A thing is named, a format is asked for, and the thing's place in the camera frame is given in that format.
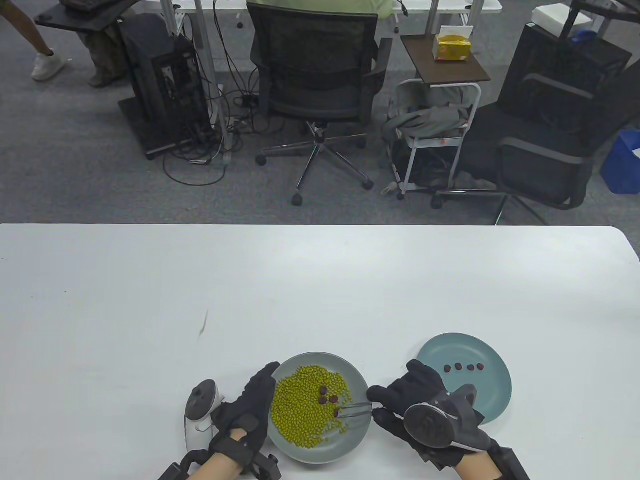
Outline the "person's right hand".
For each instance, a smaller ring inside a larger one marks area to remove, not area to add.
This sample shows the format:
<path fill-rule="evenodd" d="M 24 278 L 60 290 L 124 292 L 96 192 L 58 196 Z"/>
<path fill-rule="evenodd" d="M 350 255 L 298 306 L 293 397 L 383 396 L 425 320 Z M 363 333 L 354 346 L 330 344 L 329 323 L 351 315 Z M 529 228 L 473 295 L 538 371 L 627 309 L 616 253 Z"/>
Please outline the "person's right hand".
<path fill-rule="evenodd" d="M 417 359 L 389 386 L 371 386 L 366 397 L 377 425 L 409 445 L 438 470 L 453 469 L 462 479 L 503 479 L 501 446 L 480 429 L 474 390 L 450 393 L 441 375 Z"/>

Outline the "person's left hand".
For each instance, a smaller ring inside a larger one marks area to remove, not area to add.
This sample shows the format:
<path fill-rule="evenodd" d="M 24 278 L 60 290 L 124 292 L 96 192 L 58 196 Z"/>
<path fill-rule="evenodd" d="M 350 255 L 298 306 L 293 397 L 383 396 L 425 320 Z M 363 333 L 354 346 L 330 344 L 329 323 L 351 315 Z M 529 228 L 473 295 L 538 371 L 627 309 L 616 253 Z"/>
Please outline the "person's left hand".
<path fill-rule="evenodd" d="M 259 452 L 265 445 L 268 433 L 268 418 L 274 400 L 277 382 L 274 372 L 281 366 L 272 361 L 251 377 L 242 394 L 233 402 L 224 402 L 215 414 L 214 437 L 230 437 L 233 431 L 245 431 L 242 438 L 252 451 Z"/>

